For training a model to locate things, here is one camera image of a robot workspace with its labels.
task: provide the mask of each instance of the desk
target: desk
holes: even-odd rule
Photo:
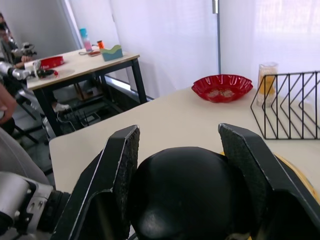
[[[61,54],[65,64],[55,68],[59,73],[57,77],[50,76],[40,80],[37,78],[27,80],[27,88],[29,90],[33,90],[56,136],[62,135],[62,131],[59,123],[57,122],[51,103],[47,101],[46,93],[88,80],[92,77],[92,74],[104,77],[105,74],[127,67],[132,67],[140,103],[143,104],[147,102],[138,62],[138,58],[140,57],[139,54],[124,52],[123,57],[121,58],[104,61],[101,55],[93,57],[88,55],[79,55],[79,52],[84,51],[84,49],[81,49]]]
[[[231,103],[211,103],[190,88],[157,98],[129,111],[50,141],[56,188],[71,193],[81,172],[103,149],[115,131],[140,126],[138,164],[163,149],[197,146],[223,150],[218,124],[228,123],[260,134],[250,110],[253,89]],[[286,158],[309,179],[320,193],[320,147],[317,140],[268,140],[269,148]]]

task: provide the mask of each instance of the metal dish rack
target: metal dish rack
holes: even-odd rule
[[[266,140],[318,140],[318,87],[320,71],[265,75],[251,103],[251,111]],[[266,77],[273,77],[266,90]],[[261,106],[257,98],[264,99]],[[268,98],[274,98],[266,106]]]

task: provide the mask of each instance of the black ball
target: black ball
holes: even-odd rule
[[[220,154],[199,147],[158,152],[132,178],[131,224],[140,240],[224,240],[233,231],[235,182]]]

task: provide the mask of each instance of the red bowl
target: red bowl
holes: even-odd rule
[[[64,63],[65,61],[63,56],[53,56],[53,57],[42,59],[40,68],[43,70],[53,69]]]
[[[200,98],[213,103],[229,103],[247,94],[252,81],[238,75],[220,74],[207,76],[194,82],[192,90]]]

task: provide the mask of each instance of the glass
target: glass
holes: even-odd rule
[[[269,108],[276,96],[275,76],[278,74],[278,63],[267,62],[259,65],[258,94],[256,104],[262,106],[265,101],[265,107]]]

